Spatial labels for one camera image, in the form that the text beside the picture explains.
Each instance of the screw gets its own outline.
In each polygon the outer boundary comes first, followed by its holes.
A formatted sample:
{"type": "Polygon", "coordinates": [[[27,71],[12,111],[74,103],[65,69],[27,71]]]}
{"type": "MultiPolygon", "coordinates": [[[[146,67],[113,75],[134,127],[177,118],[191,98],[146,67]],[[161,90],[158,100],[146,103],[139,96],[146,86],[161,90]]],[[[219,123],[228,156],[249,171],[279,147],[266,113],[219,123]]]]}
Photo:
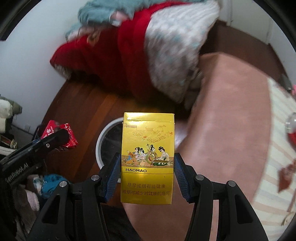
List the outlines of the screw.
{"type": "Polygon", "coordinates": [[[229,181],[228,185],[231,186],[231,187],[235,187],[236,183],[234,181],[229,181]]]}
{"type": "Polygon", "coordinates": [[[61,181],[60,183],[59,183],[59,186],[60,187],[65,187],[65,186],[67,186],[67,182],[66,181],[61,181]]]}
{"type": "Polygon", "coordinates": [[[91,179],[92,179],[93,181],[96,181],[96,180],[98,180],[99,178],[100,178],[100,176],[97,175],[97,174],[91,176],[91,179]]]}
{"type": "Polygon", "coordinates": [[[205,179],[205,177],[204,177],[203,175],[200,175],[200,174],[196,175],[195,178],[196,178],[197,180],[199,180],[199,181],[202,181],[202,180],[205,179]]]}

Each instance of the red packet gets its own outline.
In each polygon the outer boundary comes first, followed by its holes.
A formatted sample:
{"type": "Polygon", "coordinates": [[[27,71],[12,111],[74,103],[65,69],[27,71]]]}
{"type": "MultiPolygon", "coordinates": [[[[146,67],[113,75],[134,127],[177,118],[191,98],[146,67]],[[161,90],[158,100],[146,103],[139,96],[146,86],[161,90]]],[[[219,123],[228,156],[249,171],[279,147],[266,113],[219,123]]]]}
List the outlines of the red packet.
{"type": "Polygon", "coordinates": [[[65,129],[69,133],[69,140],[66,144],[62,145],[62,147],[65,147],[68,149],[75,148],[77,146],[78,142],[77,142],[77,140],[73,134],[73,131],[68,123],[60,125],[58,122],[56,122],[54,120],[50,120],[45,128],[45,131],[43,132],[43,134],[41,136],[41,139],[51,135],[52,133],[54,133],[60,129],[65,129]]]}

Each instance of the wooden floor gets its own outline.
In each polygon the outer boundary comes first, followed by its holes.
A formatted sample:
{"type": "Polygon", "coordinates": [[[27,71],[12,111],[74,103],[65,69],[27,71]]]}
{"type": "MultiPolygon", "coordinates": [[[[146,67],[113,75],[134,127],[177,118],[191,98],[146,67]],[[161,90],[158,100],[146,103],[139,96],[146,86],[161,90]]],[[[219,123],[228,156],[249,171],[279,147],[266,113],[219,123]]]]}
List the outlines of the wooden floor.
{"type": "MultiPolygon", "coordinates": [[[[285,73],[271,46],[222,22],[215,24],[201,53],[222,51],[241,58],[277,80],[285,73]]],[[[125,111],[175,112],[187,117],[180,106],[161,96],[154,103],[137,103],[132,97],[120,97],[103,90],[96,78],[81,75],[66,81],[53,100],[43,123],[50,119],[70,123],[79,142],[75,150],[52,152],[47,158],[50,173],[63,175],[72,182],[85,180],[99,171],[95,157],[97,138],[112,120],[125,111]]]]}

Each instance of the red blanket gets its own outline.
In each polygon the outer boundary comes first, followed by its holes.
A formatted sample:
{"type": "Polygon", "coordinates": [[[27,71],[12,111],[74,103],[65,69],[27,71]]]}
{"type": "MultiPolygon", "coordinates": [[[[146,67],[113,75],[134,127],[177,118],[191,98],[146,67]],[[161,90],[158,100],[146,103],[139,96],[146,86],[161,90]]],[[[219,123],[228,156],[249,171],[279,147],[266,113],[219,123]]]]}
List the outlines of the red blanket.
{"type": "Polygon", "coordinates": [[[87,36],[65,43],[50,63],[96,74],[109,90],[131,92],[138,100],[147,99],[153,93],[144,52],[147,26],[154,12],[181,4],[185,3],[164,2],[136,12],[133,20],[123,22],[119,28],[103,30],[95,46],[87,43],[87,36]]]}

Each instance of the wall outlet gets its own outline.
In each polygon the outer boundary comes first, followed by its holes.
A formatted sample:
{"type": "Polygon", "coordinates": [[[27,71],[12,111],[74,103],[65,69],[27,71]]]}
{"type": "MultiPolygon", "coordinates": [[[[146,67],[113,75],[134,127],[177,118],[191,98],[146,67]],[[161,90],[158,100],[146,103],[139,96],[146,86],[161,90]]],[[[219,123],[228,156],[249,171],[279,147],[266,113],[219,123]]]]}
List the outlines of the wall outlet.
{"type": "Polygon", "coordinates": [[[28,125],[28,124],[26,124],[26,125],[25,125],[25,128],[24,128],[24,131],[29,132],[30,129],[31,129],[31,126],[28,125]]]}

